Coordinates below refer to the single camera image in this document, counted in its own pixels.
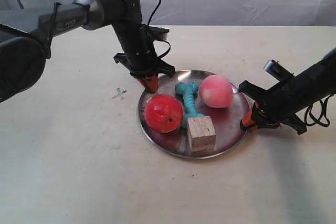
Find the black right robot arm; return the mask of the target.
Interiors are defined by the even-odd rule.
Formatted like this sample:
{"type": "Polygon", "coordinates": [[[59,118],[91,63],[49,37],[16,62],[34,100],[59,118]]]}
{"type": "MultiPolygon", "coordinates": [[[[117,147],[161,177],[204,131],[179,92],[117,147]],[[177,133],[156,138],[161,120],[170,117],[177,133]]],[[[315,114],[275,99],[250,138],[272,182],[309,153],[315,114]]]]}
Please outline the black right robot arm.
{"type": "Polygon", "coordinates": [[[268,60],[264,70],[278,80],[265,90],[248,81],[238,91],[254,101],[253,107],[241,119],[243,130],[276,129],[282,124],[301,135],[309,126],[328,127],[328,100],[335,95],[335,50],[297,76],[274,60],[268,60]]]}

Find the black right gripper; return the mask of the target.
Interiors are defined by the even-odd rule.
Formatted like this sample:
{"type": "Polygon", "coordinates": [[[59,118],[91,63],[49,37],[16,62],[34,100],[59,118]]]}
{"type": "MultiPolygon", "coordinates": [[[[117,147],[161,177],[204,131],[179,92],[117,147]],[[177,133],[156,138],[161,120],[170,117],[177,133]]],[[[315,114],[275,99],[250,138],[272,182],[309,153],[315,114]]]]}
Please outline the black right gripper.
{"type": "Polygon", "coordinates": [[[277,129],[285,124],[298,134],[307,131],[304,121],[296,116],[307,107],[307,77],[291,77],[268,90],[245,80],[238,91],[254,100],[253,107],[240,121],[242,130],[277,129]]]}

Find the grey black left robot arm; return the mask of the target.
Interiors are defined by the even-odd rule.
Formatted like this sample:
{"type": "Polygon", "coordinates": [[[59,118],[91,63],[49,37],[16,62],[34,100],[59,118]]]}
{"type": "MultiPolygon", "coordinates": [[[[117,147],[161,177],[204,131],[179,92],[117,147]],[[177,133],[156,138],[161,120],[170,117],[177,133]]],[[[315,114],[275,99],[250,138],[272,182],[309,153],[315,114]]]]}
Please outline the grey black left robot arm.
{"type": "Polygon", "coordinates": [[[154,48],[166,42],[168,30],[143,23],[140,0],[74,0],[50,8],[1,11],[1,101],[31,88],[51,57],[51,42],[76,28],[112,26],[122,47],[114,56],[146,89],[158,90],[158,76],[175,68],[154,48]]]}

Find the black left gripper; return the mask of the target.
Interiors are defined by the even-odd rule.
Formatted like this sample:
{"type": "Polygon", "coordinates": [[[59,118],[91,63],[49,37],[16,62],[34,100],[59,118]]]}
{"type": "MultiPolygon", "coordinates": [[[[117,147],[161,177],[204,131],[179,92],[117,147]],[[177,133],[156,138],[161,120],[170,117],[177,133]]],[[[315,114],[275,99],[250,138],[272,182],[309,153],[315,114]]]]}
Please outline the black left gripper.
{"type": "Polygon", "coordinates": [[[174,66],[168,64],[156,54],[117,53],[113,59],[115,63],[120,63],[127,68],[130,75],[149,93],[158,91],[159,74],[164,74],[170,78],[175,75],[174,66]]]}

